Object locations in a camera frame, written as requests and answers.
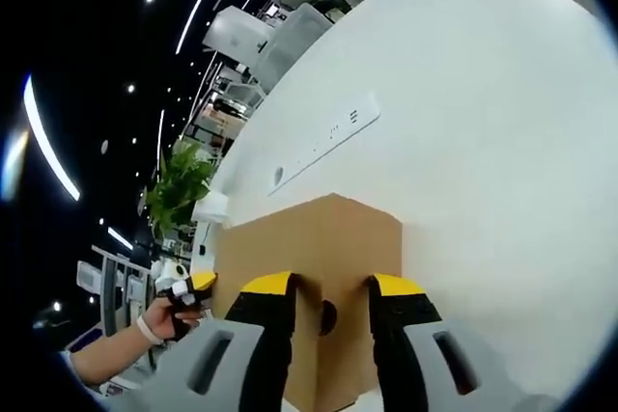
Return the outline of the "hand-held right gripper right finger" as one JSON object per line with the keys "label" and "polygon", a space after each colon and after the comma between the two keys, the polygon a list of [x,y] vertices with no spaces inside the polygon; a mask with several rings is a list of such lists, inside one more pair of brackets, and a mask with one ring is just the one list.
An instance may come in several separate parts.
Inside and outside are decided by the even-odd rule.
{"label": "hand-held right gripper right finger", "polygon": [[370,330],[385,411],[544,411],[496,352],[442,318],[426,291],[387,274],[368,278]]}

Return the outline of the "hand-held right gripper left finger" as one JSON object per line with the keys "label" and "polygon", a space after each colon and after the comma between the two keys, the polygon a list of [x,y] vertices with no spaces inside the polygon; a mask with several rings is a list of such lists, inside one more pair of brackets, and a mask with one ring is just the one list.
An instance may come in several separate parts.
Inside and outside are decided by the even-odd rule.
{"label": "hand-held right gripper left finger", "polygon": [[295,274],[243,286],[222,319],[208,319],[159,358],[154,375],[111,397],[111,411],[278,411],[295,330]]}

